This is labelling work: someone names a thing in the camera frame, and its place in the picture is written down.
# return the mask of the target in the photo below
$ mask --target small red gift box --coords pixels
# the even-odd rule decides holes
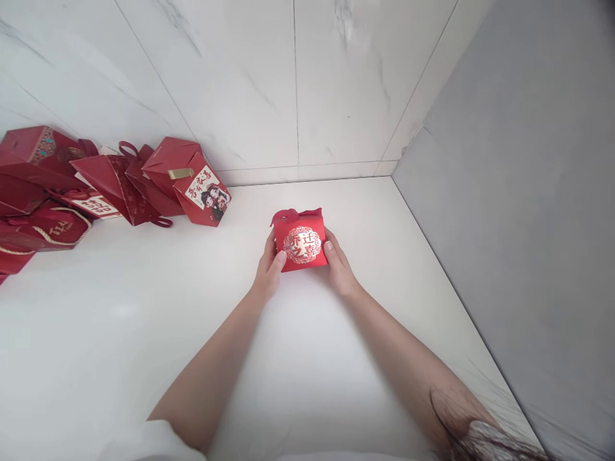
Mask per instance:
[[[10,130],[0,144],[0,174],[50,189],[81,189],[69,162],[84,156],[75,141],[48,126]]]
[[[120,141],[119,149],[131,161],[126,170],[126,176],[143,195],[144,199],[156,208],[160,215],[177,216],[179,214],[186,214],[179,203],[177,203],[175,195],[173,194],[171,197],[168,197],[141,169],[147,159],[154,153],[154,149],[144,144],[141,150],[137,150],[134,145],[126,141]],[[134,154],[131,154],[126,149],[132,150]]]
[[[49,193],[41,186],[0,175],[0,216],[30,214],[48,197]]]
[[[126,177],[129,161],[124,156],[96,155],[70,163],[131,225],[171,227],[172,222],[161,218]]]
[[[0,247],[13,252],[70,250],[91,228],[78,211],[48,200],[29,216],[0,220]]]
[[[294,209],[278,211],[271,225],[277,251],[284,250],[287,256],[282,272],[327,265],[322,248],[325,242],[322,208],[303,213]]]
[[[199,143],[166,137],[143,171],[181,205],[191,222],[217,227],[231,194],[209,167]]]
[[[0,247],[0,277],[15,275],[32,259],[34,251],[16,252]]]

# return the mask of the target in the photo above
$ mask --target right hand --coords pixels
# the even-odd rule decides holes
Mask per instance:
[[[363,287],[357,281],[350,269],[348,258],[340,248],[340,244],[333,232],[325,227],[325,256],[331,267],[331,284],[341,296],[350,296],[359,293]]]

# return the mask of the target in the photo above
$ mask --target couple illustration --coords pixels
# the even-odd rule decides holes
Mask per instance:
[[[216,221],[220,221],[230,198],[227,193],[220,190],[217,184],[210,184],[207,190],[201,193],[201,200],[207,208],[211,208],[211,214]]]

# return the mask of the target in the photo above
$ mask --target white marble tile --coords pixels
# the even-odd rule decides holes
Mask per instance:
[[[297,165],[292,1],[118,4],[215,169]]]
[[[113,1],[6,0],[0,15],[0,70],[72,131],[107,145],[190,137]]]
[[[382,160],[399,160],[495,0],[459,0]]]
[[[397,161],[384,161],[378,164],[374,176],[390,176],[397,167]]]
[[[324,179],[347,179],[373,176],[379,162],[329,163],[327,165],[302,165],[299,167],[300,181],[321,181]]]
[[[279,168],[257,168],[255,170],[230,170],[216,172],[225,186],[251,186],[253,184],[278,184],[297,182],[299,168],[282,166]]]
[[[69,136],[78,137],[10,77],[0,72],[0,138],[10,129],[49,125]]]
[[[295,0],[300,165],[380,160],[455,0]]]

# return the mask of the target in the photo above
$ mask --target circular emblem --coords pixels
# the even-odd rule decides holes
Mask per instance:
[[[296,227],[284,239],[284,251],[295,264],[311,263],[320,254],[320,237],[310,227]]]

